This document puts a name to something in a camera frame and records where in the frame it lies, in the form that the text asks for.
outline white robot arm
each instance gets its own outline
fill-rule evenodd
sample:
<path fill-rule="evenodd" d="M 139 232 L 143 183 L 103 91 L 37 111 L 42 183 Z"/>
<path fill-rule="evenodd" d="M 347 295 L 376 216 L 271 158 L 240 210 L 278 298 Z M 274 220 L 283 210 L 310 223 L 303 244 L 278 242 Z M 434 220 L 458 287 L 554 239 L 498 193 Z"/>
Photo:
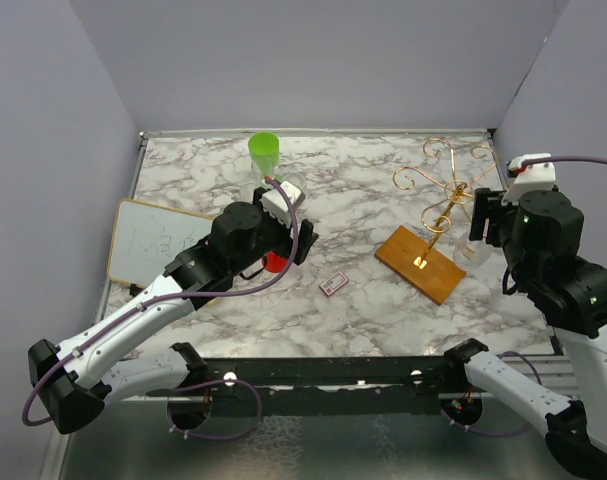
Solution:
<path fill-rule="evenodd" d="M 477 190 L 470 239 L 485 236 L 503 250 L 514 288 L 562 342 L 581 402 L 534 384 L 488 352 L 471 357 L 465 372 L 544 435 L 568 471 L 586 477 L 595 464 L 607 465 L 607 269 L 577 256 L 583 214 L 554 188 L 552 160 L 519 157 L 507 192 Z"/>
<path fill-rule="evenodd" d="M 239 296 L 276 283 L 289 265 L 300 265 L 318 238 L 312 223 L 301 222 L 295 209 L 305 195 L 289 182 L 266 179 L 274 190 L 257 189 L 252 204 L 228 205 L 212 223 L 211 233 L 179 253 L 135 299 L 88 330 L 54 345 L 47 340 L 28 351 L 34 390 L 23 422 L 34 426 L 52 419 L 60 433 L 82 428 L 106 403 L 152 390 L 181 385 L 203 367 L 189 345 L 154 359 L 122 361 L 141 342 L 171 322 L 199 309 L 214 296 Z M 261 287 L 230 292 L 233 278 L 267 253 L 287 257 L 286 269 Z M 50 418 L 32 421 L 36 396 Z"/>

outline whiteboard writing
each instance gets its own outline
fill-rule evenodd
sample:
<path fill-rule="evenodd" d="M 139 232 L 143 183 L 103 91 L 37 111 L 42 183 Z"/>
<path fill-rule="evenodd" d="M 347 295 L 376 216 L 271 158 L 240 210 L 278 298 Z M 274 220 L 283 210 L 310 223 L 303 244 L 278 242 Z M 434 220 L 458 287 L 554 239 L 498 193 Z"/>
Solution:
<path fill-rule="evenodd" d="M 147 286 L 211 229 L 209 218 L 123 200 L 114 225 L 108 276 L 113 281 Z"/>
<path fill-rule="evenodd" d="M 187 236 L 177 236 L 171 235 L 165 227 L 154 230 L 132 227 L 128 235 L 127 255 L 145 259 L 158 257 L 173 259 L 186 248 L 196 245 L 199 240 L 200 237 L 194 230 L 191 230 Z"/>

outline green cup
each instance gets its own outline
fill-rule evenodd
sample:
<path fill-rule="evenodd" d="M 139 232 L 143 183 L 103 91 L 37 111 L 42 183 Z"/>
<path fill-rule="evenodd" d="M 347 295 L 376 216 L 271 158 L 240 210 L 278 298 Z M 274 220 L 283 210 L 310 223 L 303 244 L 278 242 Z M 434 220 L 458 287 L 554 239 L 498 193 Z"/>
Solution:
<path fill-rule="evenodd" d="M 276 135 L 270 132 L 260 132 L 252 135 L 247 142 L 250 149 L 250 157 L 255 168 L 252 170 L 255 175 L 260 176 L 260 180 L 264 176 L 274 176 L 274 169 L 279 163 L 279 139 Z"/>

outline gold wire sculpture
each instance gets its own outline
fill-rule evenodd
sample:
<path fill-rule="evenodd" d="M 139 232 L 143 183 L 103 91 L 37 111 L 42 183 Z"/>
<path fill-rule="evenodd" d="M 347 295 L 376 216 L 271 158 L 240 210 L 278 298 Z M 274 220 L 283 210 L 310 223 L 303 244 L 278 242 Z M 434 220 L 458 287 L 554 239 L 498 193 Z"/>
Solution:
<path fill-rule="evenodd" d="M 394 175 L 392 176 L 392 181 L 394 182 L 394 185 L 397 188 L 400 188 L 401 190 L 413 190 L 416 187 L 416 181 L 407 173 L 404 175 L 404 178 L 406 180 L 409 180 L 409 182 L 410 182 L 409 185 L 403 185 L 398 181 L 399 175 L 402 172 L 405 172 L 407 170 L 412 170 L 412 171 L 418 173 L 419 175 L 421 175 L 422 177 L 426 178 L 433 184 L 441 187 L 443 189 L 443 192 L 445 193 L 445 198 L 443 200 L 428 206 L 427 208 L 425 208 L 423 210 L 423 212 L 421 212 L 421 223 L 423 223 L 423 226 L 425 226 L 425 228 L 428 231 L 432 232 L 434 235 L 428 242 L 423 253 L 419 257 L 416 257 L 416 259 L 414 260 L 414 265 L 416 265 L 420 269 L 425 268 L 425 266 L 427 265 L 426 257 L 428 255 L 428 253 L 430 253 L 430 250 L 432 250 L 432 248 L 434 248 L 434 245 L 439 240 L 439 238 L 441 238 L 441 235 L 443 235 L 450 228 L 452 228 L 452 220 L 450 219 L 450 214 L 452 213 L 452 209 L 456 205 L 461 207 L 461 209 L 467 216 L 468 220 L 472 221 L 472 217 L 466 208 L 466 205 L 471 200 L 474 199 L 474 191 L 472 190 L 472 185 L 474 185 L 476 182 L 478 182 L 480 179 L 482 179 L 485 175 L 487 175 L 493 168 L 495 168 L 496 160 L 497 160 L 496 152 L 494 151 L 493 148 L 488 147 L 486 145 L 472 146 L 470 148 L 470 154 L 472 155 L 472 157 L 477 158 L 477 159 L 484 159 L 487 157 L 487 154 L 484 152 L 479 153 L 479 151 L 486 150 L 492 154 L 492 164 L 489 167 L 487 167 L 480 175 L 473 178 L 470 182 L 466 182 L 464 180 L 457 178 L 457 176 L 456 176 L 456 162 L 454 161 L 454 148 L 452 147 L 452 144 L 450 142 L 448 142 L 445 138 L 433 137 L 433 138 L 428 139 L 423 144 L 423 153 L 425 154 L 425 156 L 427 158 L 440 159 L 441 153 L 443 152 L 443 148 L 435 147 L 435 144 L 438 144 L 438 143 L 440 143 L 443 147 L 447 148 L 450 151 L 450 168 L 452 170 L 452 180 L 451 181 L 446 182 L 446 183 L 439 182 L 439 181 L 435 180 L 434 178 L 432 178 L 427 173 L 425 173 L 424 171 L 422 171 L 416 167 L 410 167 L 410 166 L 398 168 L 394 172 Z M 433 222 L 428 222 L 428 220 L 427 220 L 428 212 L 432 209 L 436 209 L 437 207 L 439 207 L 440 205 L 443 205 L 446 202 L 447 202 L 447 205 L 445 206 L 443 211 L 436 217 L 436 219 Z"/>

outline wooden board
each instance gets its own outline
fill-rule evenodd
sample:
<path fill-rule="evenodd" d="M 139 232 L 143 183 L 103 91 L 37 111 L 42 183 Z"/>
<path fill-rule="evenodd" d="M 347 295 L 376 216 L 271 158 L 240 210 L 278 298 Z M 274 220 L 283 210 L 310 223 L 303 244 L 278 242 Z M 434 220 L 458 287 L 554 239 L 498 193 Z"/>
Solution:
<path fill-rule="evenodd" d="M 434 303 L 441 305 L 465 276 L 465 271 L 435 249 L 427 255 L 427 265 L 421 270 L 414 265 L 414 260 L 425 251 L 426 246 L 425 241 L 407 228 L 399 227 L 374 256 Z"/>

